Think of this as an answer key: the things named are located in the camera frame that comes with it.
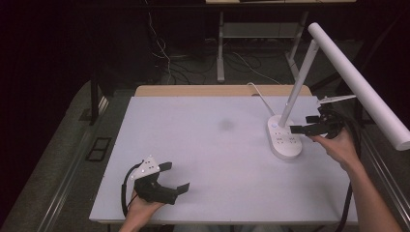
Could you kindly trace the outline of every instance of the lamp base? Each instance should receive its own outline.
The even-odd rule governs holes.
[[[302,142],[297,134],[292,134],[289,126],[293,121],[288,119],[282,128],[278,125],[281,115],[272,116],[268,120],[268,136],[272,152],[281,160],[291,160],[302,152]]]

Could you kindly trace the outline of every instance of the dark background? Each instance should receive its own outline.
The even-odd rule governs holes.
[[[355,65],[362,68],[366,64],[364,76],[371,76],[370,84],[409,127],[407,5],[400,0],[358,1],[351,8],[312,9],[308,22],[319,22],[333,39],[364,41]],[[258,15],[258,19],[271,20],[297,17],[300,11],[237,10],[226,16],[245,20]],[[167,43],[199,54],[203,39],[217,36],[218,17],[218,11],[153,13],[158,33]],[[377,39],[394,22],[379,43]],[[0,2],[0,224],[73,96],[91,74],[100,78],[106,95],[122,86],[155,83],[158,72],[151,55],[155,38],[146,23],[147,14],[142,11],[79,11],[69,1]]]

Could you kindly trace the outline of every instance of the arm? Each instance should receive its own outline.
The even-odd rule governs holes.
[[[154,212],[163,206],[159,202],[146,202],[145,200],[136,196],[132,201],[127,213],[126,220],[120,229],[120,232],[137,232],[139,231],[151,218]]]
[[[356,155],[352,139],[343,129],[334,139],[311,137],[347,172],[355,196],[361,231],[402,231],[379,192],[367,176],[365,168]]]

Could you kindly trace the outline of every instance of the desk lamp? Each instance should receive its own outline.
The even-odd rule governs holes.
[[[288,160],[296,158],[302,152],[300,138],[298,135],[290,132],[289,126],[292,126],[293,122],[288,117],[319,47],[322,48],[340,76],[395,149],[398,151],[410,149],[409,129],[403,125],[323,29],[317,23],[312,23],[308,27],[308,31],[313,36],[313,39],[301,66],[297,82],[292,89],[283,113],[271,117],[268,121],[268,131],[271,135],[273,153],[280,159]]]

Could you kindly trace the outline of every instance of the human hand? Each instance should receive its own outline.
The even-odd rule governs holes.
[[[327,154],[340,163],[341,168],[344,170],[348,171],[360,163],[352,137],[345,128],[333,139],[320,135],[311,136],[310,138],[320,143],[326,149]]]
[[[160,202],[147,202],[139,198],[136,196],[135,190],[132,191],[132,199],[120,232],[138,231],[150,220],[154,212],[164,205]]]

